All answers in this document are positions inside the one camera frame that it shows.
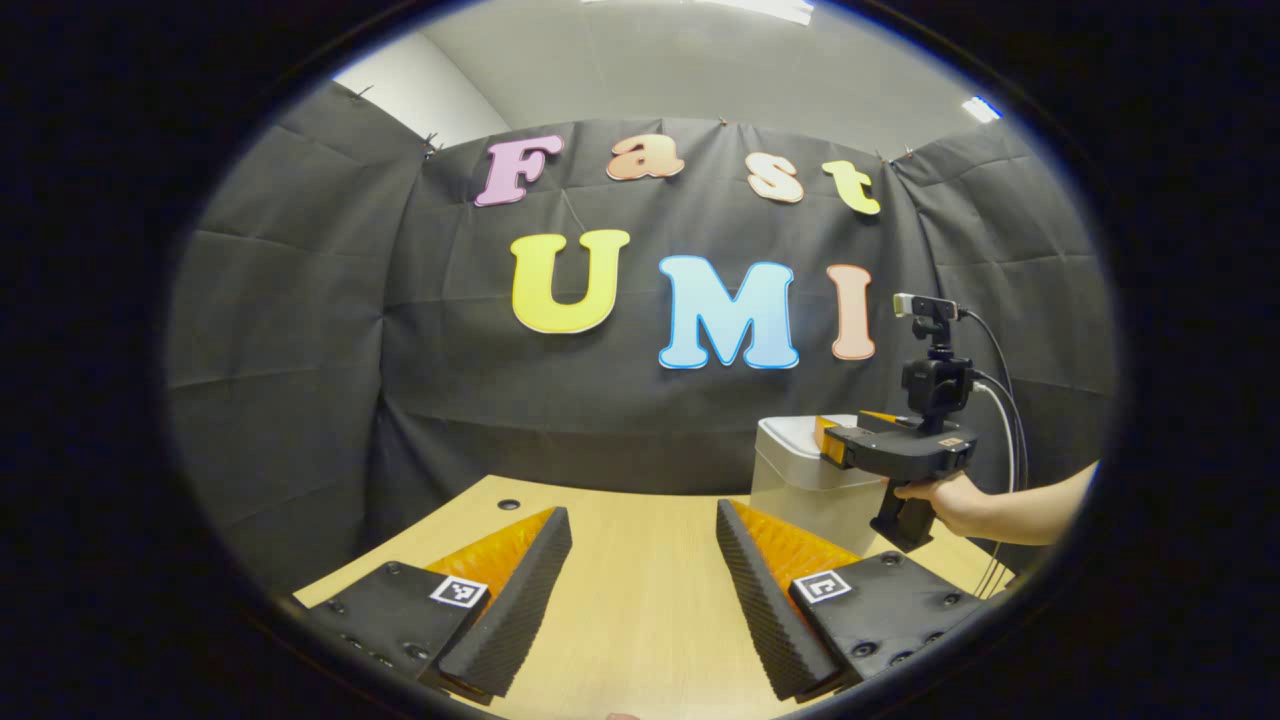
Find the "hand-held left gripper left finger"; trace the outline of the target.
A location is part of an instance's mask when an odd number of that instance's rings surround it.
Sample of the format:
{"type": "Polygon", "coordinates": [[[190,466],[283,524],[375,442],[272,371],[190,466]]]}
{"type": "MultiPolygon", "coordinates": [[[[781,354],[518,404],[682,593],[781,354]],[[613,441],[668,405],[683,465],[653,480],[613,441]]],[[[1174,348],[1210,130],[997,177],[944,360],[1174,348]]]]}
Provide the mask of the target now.
{"type": "Polygon", "coordinates": [[[526,664],[572,546],[554,505],[465,544],[396,541],[298,592],[294,618],[380,684],[489,705],[526,664]]]}

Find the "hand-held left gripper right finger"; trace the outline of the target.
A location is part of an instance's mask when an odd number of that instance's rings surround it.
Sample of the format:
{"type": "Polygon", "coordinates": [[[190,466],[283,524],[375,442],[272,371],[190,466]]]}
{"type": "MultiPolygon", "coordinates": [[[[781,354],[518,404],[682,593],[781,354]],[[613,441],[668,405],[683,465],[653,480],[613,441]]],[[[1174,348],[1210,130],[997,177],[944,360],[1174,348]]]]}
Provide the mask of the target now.
{"type": "Polygon", "coordinates": [[[858,557],[736,500],[718,501],[716,538],[778,700],[850,689],[988,612],[905,553],[858,557]]]}

